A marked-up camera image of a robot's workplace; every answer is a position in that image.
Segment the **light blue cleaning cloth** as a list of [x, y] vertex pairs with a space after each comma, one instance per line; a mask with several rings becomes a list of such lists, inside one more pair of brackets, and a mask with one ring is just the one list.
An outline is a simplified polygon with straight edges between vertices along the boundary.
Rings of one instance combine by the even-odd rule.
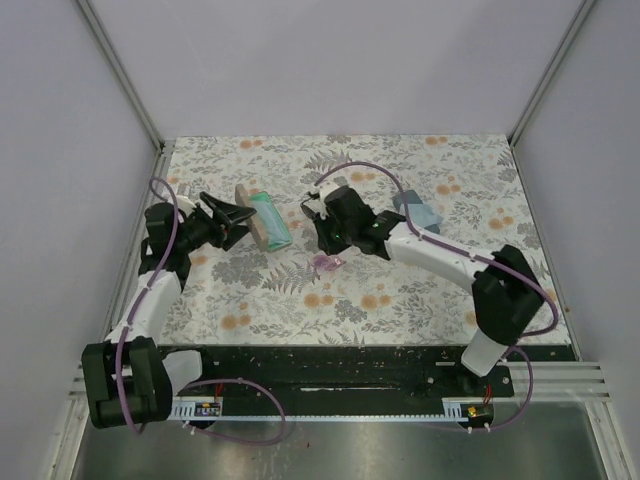
[[267, 250], [276, 251], [289, 246], [292, 236], [271, 200], [254, 200], [253, 205], [266, 228]]

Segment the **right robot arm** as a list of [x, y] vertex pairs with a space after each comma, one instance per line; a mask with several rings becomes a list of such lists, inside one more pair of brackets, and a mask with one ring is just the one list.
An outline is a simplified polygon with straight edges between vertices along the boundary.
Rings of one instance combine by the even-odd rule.
[[524, 255], [511, 245], [474, 252], [449, 243], [414, 226], [407, 207], [401, 213], [376, 213], [349, 186], [310, 193], [301, 210], [312, 221], [325, 254], [356, 248], [365, 255], [425, 269], [472, 296], [477, 330], [454, 373], [457, 388], [466, 395], [478, 395], [490, 385], [490, 371], [543, 305], [544, 290]]

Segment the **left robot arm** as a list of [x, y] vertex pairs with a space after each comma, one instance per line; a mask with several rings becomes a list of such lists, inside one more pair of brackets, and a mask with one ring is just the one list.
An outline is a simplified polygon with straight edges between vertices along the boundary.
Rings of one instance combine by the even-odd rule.
[[217, 372], [199, 352], [163, 356], [159, 337], [186, 286], [191, 253], [205, 244], [229, 250], [249, 233], [255, 213], [247, 199], [226, 203], [206, 192], [197, 203], [179, 196], [145, 210], [147, 235], [141, 242], [134, 297], [105, 340], [87, 345], [81, 356], [95, 427], [164, 421], [182, 388], [196, 395], [214, 389]]

